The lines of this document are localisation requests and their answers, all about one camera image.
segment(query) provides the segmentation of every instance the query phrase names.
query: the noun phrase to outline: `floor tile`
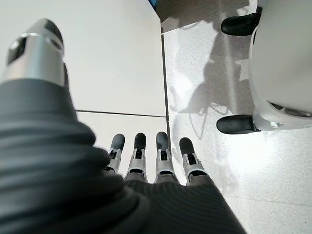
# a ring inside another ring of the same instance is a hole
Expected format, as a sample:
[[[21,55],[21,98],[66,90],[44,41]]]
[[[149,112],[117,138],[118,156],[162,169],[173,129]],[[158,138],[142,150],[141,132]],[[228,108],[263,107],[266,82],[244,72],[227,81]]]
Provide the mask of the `floor tile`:
[[[206,3],[194,1],[194,7],[206,9]],[[225,6],[237,7],[236,3]],[[204,11],[208,14],[205,18],[195,15],[193,8],[176,7],[174,17],[185,21],[164,33],[170,131],[178,178],[186,182],[178,145],[182,137],[189,137],[224,195],[312,205],[312,129],[239,136],[216,129],[219,118],[252,114],[254,109],[248,83],[250,37],[220,31],[228,15],[225,6]],[[251,5],[229,12],[247,14],[254,10],[255,1],[251,1]]]
[[[249,234],[310,234],[312,206],[225,197]]]

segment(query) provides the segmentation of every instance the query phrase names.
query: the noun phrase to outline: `robotic hand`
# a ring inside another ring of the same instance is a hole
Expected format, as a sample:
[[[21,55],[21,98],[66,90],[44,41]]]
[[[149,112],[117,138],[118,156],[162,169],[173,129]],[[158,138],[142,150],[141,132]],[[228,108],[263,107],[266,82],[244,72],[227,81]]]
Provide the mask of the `robotic hand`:
[[[93,147],[63,55],[61,33],[47,19],[9,48],[0,83],[0,234],[245,233],[187,138],[180,146],[192,186],[177,182],[165,133],[156,138],[157,183],[145,182],[144,134],[125,181],[116,175],[124,138],[109,155]]]

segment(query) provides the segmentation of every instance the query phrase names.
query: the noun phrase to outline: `gray fabric sleeve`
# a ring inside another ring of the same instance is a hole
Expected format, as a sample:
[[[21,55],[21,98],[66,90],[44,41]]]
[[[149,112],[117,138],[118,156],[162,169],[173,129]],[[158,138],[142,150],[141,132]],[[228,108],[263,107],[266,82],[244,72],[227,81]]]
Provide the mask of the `gray fabric sleeve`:
[[[127,224],[135,232],[148,202],[121,176],[103,176],[109,157],[94,142],[67,88],[34,79],[0,85],[0,233],[120,233],[136,219]]]

